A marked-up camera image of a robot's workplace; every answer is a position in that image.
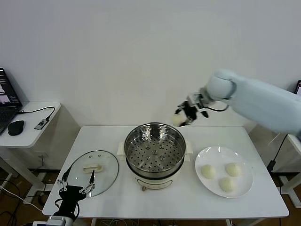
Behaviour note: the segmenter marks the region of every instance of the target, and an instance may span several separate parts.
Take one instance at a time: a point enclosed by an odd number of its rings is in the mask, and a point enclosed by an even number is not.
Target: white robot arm
[[[238,76],[229,70],[214,73],[207,86],[189,95],[187,101],[178,106],[176,114],[184,110],[187,117],[178,125],[192,123],[197,112],[208,117],[206,108],[215,101],[230,105],[238,114],[276,133],[301,135],[299,96],[261,81]]]

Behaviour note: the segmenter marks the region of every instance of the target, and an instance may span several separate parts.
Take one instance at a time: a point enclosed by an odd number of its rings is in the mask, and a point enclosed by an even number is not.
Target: wooden floor
[[[53,184],[56,180],[57,173],[48,173],[44,179],[45,183],[48,184]],[[0,170],[0,179],[4,179],[6,177],[6,174],[4,171]],[[277,177],[273,178],[275,184],[278,186],[279,182]],[[21,192],[21,196],[25,195],[27,193],[27,190],[30,188],[30,183],[28,183],[23,177],[19,176],[17,178],[11,179],[11,182],[16,184]],[[18,194],[18,190],[11,184],[6,186],[6,189],[9,191]],[[301,198],[301,186],[298,186],[295,188],[296,193],[298,196]],[[43,196],[43,200],[45,201],[47,198],[46,195]],[[301,209],[296,209],[291,200],[287,195],[283,195],[283,199],[290,211],[290,215],[286,218],[281,219],[281,226],[297,226],[301,225]],[[15,198],[8,197],[4,195],[3,193],[0,194],[0,225],[1,226],[6,226],[8,225],[8,221],[10,219],[10,215],[8,213],[3,213],[4,211],[8,211],[10,213],[14,212],[16,206],[18,205],[19,200]],[[43,207],[39,205],[37,197],[34,198],[33,202],[34,205],[42,209]],[[41,212],[39,212],[37,209],[30,205],[26,205],[21,203],[19,208],[17,209],[16,212],[16,218],[17,218],[17,223],[15,224],[16,226],[22,226],[24,224],[33,222],[33,221],[45,221],[47,220],[48,217],[44,216]],[[84,221],[88,224],[91,223],[92,219],[84,219]],[[233,220],[233,223],[239,223],[240,220]],[[106,224],[110,223],[110,220],[101,220],[99,219],[97,221],[97,225],[100,226],[105,226]],[[126,224],[124,221],[118,221],[118,226],[132,226],[132,225],[138,225],[138,220],[135,220],[135,222],[132,222],[130,220],[126,220]],[[274,218],[274,219],[266,219],[262,221],[261,223],[257,224],[258,226],[278,226],[279,224],[279,219]],[[168,226],[173,224],[173,220],[140,220],[139,224],[141,226]],[[175,220],[174,222],[175,226],[225,226],[225,220]]]

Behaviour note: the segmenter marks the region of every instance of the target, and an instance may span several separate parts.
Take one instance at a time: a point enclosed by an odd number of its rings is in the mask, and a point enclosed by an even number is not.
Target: white plate
[[[240,165],[242,175],[239,177],[231,177],[225,169],[228,163],[235,162]],[[201,173],[201,167],[204,165],[212,165],[216,169],[216,176],[213,179],[207,179]],[[246,161],[235,151],[227,147],[207,147],[198,153],[195,168],[198,178],[201,182],[215,194],[226,198],[238,198],[251,190],[253,185],[252,169]],[[236,189],[232,192],[224,192],[219,186],[219,180],[224,177],[232,178],[236,183]]]

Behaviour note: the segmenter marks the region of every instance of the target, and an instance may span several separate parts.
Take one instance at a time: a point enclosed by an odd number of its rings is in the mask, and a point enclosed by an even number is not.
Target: glass lid
[[[89,185],[93,170],[95,188],[87,193],[87,197],[101,194],[112,186],[119,171],[118,161],[107,151],[85,153],[71,165],[67,184],[85,188]]]

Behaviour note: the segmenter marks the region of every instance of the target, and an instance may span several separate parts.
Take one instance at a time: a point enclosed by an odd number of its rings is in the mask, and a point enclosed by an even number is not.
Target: monitor
[[[298,96],[301,96],[301,80],[299,80],[297,83],[295,94],[297,94]]]
[[[3,106],[22,106],[22,104],[10,84],[4,69],[0,67],[0,107]]]

